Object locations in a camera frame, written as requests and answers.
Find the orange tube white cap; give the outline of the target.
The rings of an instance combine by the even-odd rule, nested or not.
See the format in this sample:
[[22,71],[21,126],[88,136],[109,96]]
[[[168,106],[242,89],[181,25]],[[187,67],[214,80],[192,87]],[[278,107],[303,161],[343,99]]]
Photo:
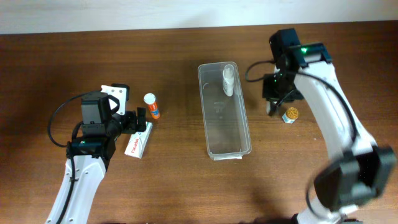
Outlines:
[[159,119],[160,118],[160,111],[159,111],[159,108],[157,106],[155,95],[153,93],[145,94],[144,102],[148,106],[148,109],[150,111],[151,116],[154,119]]

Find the white Panadol box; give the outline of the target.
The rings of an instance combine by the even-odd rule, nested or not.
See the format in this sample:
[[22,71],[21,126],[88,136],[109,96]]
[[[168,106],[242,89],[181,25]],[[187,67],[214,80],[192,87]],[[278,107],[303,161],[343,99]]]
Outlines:
[[141,159],[146,148],[153,124],[146,122],[146,130],[144,132],[136,132],[132,134],[124,154],[130,157]]

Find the white calamine lotion bottle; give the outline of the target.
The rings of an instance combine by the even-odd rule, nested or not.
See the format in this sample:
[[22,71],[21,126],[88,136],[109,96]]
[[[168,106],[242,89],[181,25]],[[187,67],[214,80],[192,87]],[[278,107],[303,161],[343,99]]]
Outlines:
[[223,91],[227,96],[232,96],[234,91],[234,67],[227,64],[223,70]]

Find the dark bottle white cap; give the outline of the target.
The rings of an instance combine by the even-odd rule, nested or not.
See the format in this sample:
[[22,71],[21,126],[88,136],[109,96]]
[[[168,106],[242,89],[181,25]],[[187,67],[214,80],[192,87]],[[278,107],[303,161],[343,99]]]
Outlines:
[[270,112],[271,112],[271,103],[270,103],[270,101],[267,101],[266,102],[266,113],[267,113],[267,115],[269,115]]

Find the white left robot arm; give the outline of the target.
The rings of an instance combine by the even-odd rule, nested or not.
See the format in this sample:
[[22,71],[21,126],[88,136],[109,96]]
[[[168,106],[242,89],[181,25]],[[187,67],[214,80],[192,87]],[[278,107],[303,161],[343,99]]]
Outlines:
[[81,98],[82,121],[63,145],[67,161],[60,190],[47,223],[86,223],[95,193],[104,179],[122,134],[146,129],[145,109],[123,112],[129,94],[92,91]]

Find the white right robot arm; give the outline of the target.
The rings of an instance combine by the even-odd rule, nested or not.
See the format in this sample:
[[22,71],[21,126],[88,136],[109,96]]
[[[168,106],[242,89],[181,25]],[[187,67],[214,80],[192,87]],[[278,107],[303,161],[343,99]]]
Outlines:
[[348,214],[384,193],[396,155],[389,146],[379,147],[355,115],[322,43],[302,45],[293,28],[278,30],[269,43],[275,70],[263,82],[267,114],[285,101],[306,100],[330,160],[307,185],[307,208],[291,223],[349,223]]

